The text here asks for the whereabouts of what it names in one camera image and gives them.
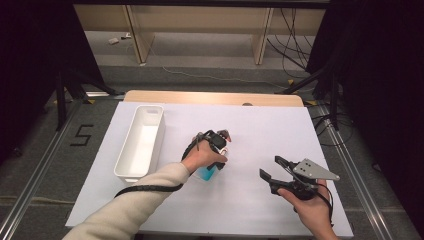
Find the white sleeve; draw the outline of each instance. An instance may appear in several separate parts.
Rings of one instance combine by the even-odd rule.
[[[134,185],[178,186],[189,171],[182,163],[170,163],[141,178]],[[75,226],[64,239],[130,239],[171,193],[124,193]]]

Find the hand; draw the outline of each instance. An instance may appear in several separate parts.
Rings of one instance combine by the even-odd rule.
[[[187,157],[181,161],[190,173],[193,173],[199,167],[207,167],[214,162],[225,163],[227,158],[212,151],[209,142],[206,140],[199,142],[199,150],[197,150],[196,146],[193,147]]]
[[[325,180],[318,180],[318,184],[327,186]],[[328,191],[323,186],[318,187],[318,192],[326,199],[329,199]],[[317,239],[338,239],[331,227],[330,210],[321,198],[315,196],[311,200],[302,201],[283,188],[278,189],[278,194],[293,205],[302,223]]]

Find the person's left hand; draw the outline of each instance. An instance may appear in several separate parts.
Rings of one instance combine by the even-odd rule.
[[[197,150],[196,146],[193,147],[181,163],[184,164],[190,173],[193,173],[199,167],[207,167],[214,162],[225,163],[227,161],[228,159],[225,156],[212,151],[208,141],[202,140],[199,142],[199,150]]]

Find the white rectangular container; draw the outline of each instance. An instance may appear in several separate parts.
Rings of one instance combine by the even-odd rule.
[[[156,171],[165,134],[163,112],[161,106],[137,107],[114,170],[125,182],[137,182]]]

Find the black cable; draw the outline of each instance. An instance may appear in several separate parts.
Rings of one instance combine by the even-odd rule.
[[[175,192],[180,190],[183,187],[183,184],[181,183],[178,186],[168,187],[168,186],[158,186],[158,185],[137,185],[137,186],[131,186],[122,189],[119,191],[115,198],[119,195],[122,195],[124,193],[129,192]]]
[[[315,120],[315,119],[318,119],[318,118],[328,117],[328,116],[330,116],[330,114],[326,114],[326,115],[321,115],[321,116],[312,117],[311,119],[312,119],[312,120]],[[337,113],[337,116],[347,116],[347,117],[349,117],[349,114],[344,113],[344,112],[338,112],[338,113]]]
[[[323,123],[325,120],[329,119],[330,116],[331,116],[330,114],[322,116],[321,119],[318,121],[318,123],[316,123],[315,126],[314,126],[315,131],[317,130],[318,126],[321,125],[321,123]]]
[[[320,184],[320,183],[318,183],[318,185],[319,186],[321,186],[321,187],[324,187],[326,190],[327,190],[327,192],[328,192],[328,194],[330,195],[330,201],[331,201],[331,203],[330,203],[330,201],[327,199],[327,198],[325,198],[321,193],[319,193],[319,192],[316,192],[317,193],[317,195],[318,195],[318,197],[320,197],[326,204],[327,204],[327,206],[328,206],[328,209],[329,209],[329,215],[330,215],[330,223],[331,223],[331,226],[333,226],[333,224],[332,224],[332,217],[333,217],[333,194],[331,193],[331,191],[330,191],[330,189],[328,189],[328,187],[327,186],[325,186],[325,185],[323,185],[323,184]]]
[[[284,57],[285,56],[287,56],[286,54],[285,54],[285,52],[286,52],[286,49],[284,49],[284,53],[283,52],[281,52],[282,53],[282,55],[283,55],[283,59],[282,59],[282,61],[281,61],[281,65],[283,66],[283,71],[284,71],[284,73],[286,73],[288,76],[290,76],[290,77],[292,77],[292,78],[304,78],[304,77],[299,77],[299,76],[294,76],[294,75],[291,75],[290,73],[288,73],[287,72],[287,70],[286,70],[286,66],[285,66],[285,64],[284,64]],[[302,65],[300,65],[298,62],[296,62],[296,61],[292,61],[292,62],[294,62],[295,64],[297,64],[300,68],[302,68],[303,70],[306,70],[305,68],[303,68],[303,66]]]
[[[290,169],[289,166],[287,167],[283,167],[284,170],[286,170],[286,172],[288,172],[295,180],[299,181],[300,183],[302,183],[304,186],[308,186],[308,184],[306,184],[305,182],[303,182],[302,180],[300,180],[299,177],[297,177],[297,175]]]
[[[288,24],[288,22],[287,22],[287,20],[284,18],[284,21],[286,22],[286,25],[287,25],[287,28],[290,30],[290,27],[289,27],[289,24]],[[290,30],[290,35],[289,35],[289,38],[287,39],[287,43],[285,44],[285,46],[288,46],[289,45],[289,43],[290,43],[290,38],[292,37],[292,34],[291,34],[291,30]],[[286,51],[287,51],[287,47],[286,48],[284,48],[284,55],[283,55],[283,59],[282,59],[282,65],[283,65],[283,70],[284,70],[284,72],[287,74],[287,75],[289,75],[290,77],[293,77],[293,78],[303,78],[303,77],[297,77],[297,76],[293,76],[293,75],[291,75],[291,74],[289,74],[288,72],[287,72],[287,70],[286,70],[286,67],[285,67],[285,64],[284,64],[284,56],[286,55]]]
[[[278,36],[277,35],[274,35],[274,37],[275,37],[275,40],[277,40],[277,42],[281,45],[281,46],[283,46],[283,47],[285,47],[285,48],[287,48],[288,50],[291,50],[291,51],[294,51],[294,52],[299,52],[299,50],[297,50],[297,49],[293,49],[293,48],[291,48],[291,47],[289,47],[289,46],[286,46],[286,45],[284,45],[284,43],[282,43],[281,41],[280,41],[280,39],[278,39]],[[305,54],[305,55],[311,55],[310,53],[306,53],[306,52],[302,52],[303,54]]]
[[[300,48],[299,43],[297,42],[297,39],[296,39],[296,30],[295,30],[295,26],[294,26],[294,23],[295,23],[295,20],[296,20],[296,9],[295,8],[292,8],[292,25],[291,25],[291,27],[289,26],[289,23],[288,23],[288,21],[286,19],[286,16],[284,15],[284,12],[283,12],[283,9],[282,8],[280,8],[280,12],[281,12],[281,15],[282,15],[282,17],[284,19],[284,22],[286,23],[286,26],[287,26],[287,28],[288,28],[288,30],[290,32],[289,39],[287,41],[287,46],[289,44],[290,37],[293,37],[294,43],[296,45],[296,49],[298,50],[297,53],[298,53],[298,56],[299,56],[299,60],[302,63],[303,67],[305,67],[305,64],[302,61],[302,57],[300,56],[300,53],[303,52],[303,51]],[[303,55],[303,58],[305,59],[305,61],[307,63],[308,61],[307,61],[305,55],[304,54],[302,54],[302,55]]]
[[[312,48],[312,44],[309,42],[308,38],[306,36],[303,36],[303,37],[305,38],[306,42],[309,44],[309,47]]]
[[[353,127],[351,127],[351,131],[350,131],[349,136],[346,139],[342,139],[341,143],[338,143],[338,144],[320,143],[320,145],[324,146],[324,147],[339,147],[339,146],[346,144],[352,138],[352,136],[353,136]]]
[[[318,137],[321,136],[321,134],[323,134],[325,132],[325,130],[327,130],[327,127],[328,126],[325,126],[325,128],[323,128],[322,131],[317,134],[317,136]]]
[[[284,52],[281,52],[278,48],[276,48],[271,41],[269,41],[269,39],[266,39],[268,41],[268,43],[275,49],[275,51],[277,51],[279,54],[283,55],[283,57],[289,59],[290,61],[292,61],[294,64],[296,64],[297,66],[299,66],[300,68],[302,68],[303,70],[305,70],[305,67],[300,65],[300,63],[296,62],[293,58],[289,57],[287,54],[285,54]]]
[[[342,124],[342,125],[345,125],[346,127],[353,127],[354,126],[352,122],[348,122],[348,123],[343,122],[343,121],[337,121],[337,122]]]

